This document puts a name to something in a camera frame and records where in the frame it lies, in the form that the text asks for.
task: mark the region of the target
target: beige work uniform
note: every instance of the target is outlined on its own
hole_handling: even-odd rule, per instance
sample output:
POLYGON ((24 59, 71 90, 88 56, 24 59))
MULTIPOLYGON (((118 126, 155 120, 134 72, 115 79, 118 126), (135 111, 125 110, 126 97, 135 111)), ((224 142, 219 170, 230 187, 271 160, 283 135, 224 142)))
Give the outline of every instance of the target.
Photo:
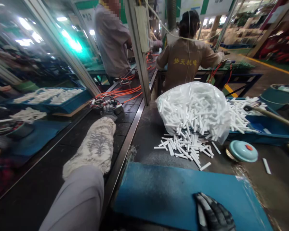
POLYGON ((205 42, 178 39, 168 45, 156 60, 158 69, 163 69, 168 64, 164 92, 178 85, 194 81, 199 66, 203 68, 215 67, 223 59, 224 54, 222 52, 214 53, 209 44, 205 42))

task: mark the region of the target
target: gloved hand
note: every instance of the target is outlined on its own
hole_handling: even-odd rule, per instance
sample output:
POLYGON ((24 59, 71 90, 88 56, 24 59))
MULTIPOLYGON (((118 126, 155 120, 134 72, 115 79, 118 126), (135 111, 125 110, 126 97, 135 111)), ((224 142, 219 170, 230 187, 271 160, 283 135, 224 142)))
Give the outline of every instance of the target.
POLYGON ((107 104, 106 106, 103 107, 103 113, 102 113, 102 117, 109 117, 110 119, 112 119, 114 122, 117 120, 117 116, 115 115, 115 113, 113 112, 114 107, 112 104, 107 104))
POLYGON ((193 195, 197 202, 200 231, 235 231, 231 213, 204 193, 193 195))

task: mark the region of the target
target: plastic bag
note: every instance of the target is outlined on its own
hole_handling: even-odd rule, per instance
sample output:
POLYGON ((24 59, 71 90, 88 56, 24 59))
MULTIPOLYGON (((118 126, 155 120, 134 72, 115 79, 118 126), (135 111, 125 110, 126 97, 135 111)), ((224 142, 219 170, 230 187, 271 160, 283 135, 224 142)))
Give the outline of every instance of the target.
POLYGON ((191 133, 223 144, 229 135, 230 112, 225 95, 215 86, 190 82, 163 93, 156 100, 166 130, 191 133))

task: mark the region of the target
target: white sign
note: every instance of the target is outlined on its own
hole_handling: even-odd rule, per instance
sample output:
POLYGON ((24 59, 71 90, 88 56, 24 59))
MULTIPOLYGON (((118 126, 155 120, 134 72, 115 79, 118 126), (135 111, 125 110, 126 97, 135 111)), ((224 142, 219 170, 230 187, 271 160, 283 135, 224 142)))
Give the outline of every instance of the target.
POLYGON ((181 0, 180 18, 189 10, 196 10, 200 15, 203 0, 181 0))
POLYGON ((228 14, 231 3, 232 0, 209 0, 205 15, 213 16, 228 14))
POLYGON ((79 12, 80 12, 80 15, 82 16, 87 28, 89 30, 94 30, 94 15, 95 15, 94 8, 86 9, 86 10, 80 10, 79 12))
POLYGON ((275 23, 277 18, 280 16, 281 13, 284 12, 284 10, 289 9, 289 3, 277 7, 277 9, 273 12, 272 16, 270 17, 268 23, 275 23))

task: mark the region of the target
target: blue mat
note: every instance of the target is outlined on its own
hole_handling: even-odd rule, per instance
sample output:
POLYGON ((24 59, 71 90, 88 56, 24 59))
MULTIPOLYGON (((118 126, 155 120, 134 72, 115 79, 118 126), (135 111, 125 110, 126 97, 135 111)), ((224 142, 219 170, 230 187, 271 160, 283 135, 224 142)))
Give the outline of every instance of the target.
POLYGON ((34 131, 21 139, 11 149, 9 155, 30 157, 41 150, 56 134, 68 126, 70 122, 37 120, 33 123, 34 131))
POLYGON ((128 163, 114 211, 168 227, 198 230, 193 193, 223 204, 239 231, 272 231, 245 178, 190 169, 128 163))

